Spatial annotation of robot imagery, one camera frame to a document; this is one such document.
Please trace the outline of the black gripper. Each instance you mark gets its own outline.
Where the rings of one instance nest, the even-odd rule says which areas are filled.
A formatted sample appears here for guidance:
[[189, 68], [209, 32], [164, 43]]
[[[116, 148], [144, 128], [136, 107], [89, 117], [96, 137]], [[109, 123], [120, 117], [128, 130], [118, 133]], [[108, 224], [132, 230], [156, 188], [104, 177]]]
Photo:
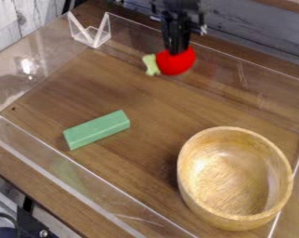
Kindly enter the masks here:
[[149, 0], [150, 15], [160, 19], [162, 37], [170, 54], [188, 49], [190, 30], [207, 34], [201, 0]]

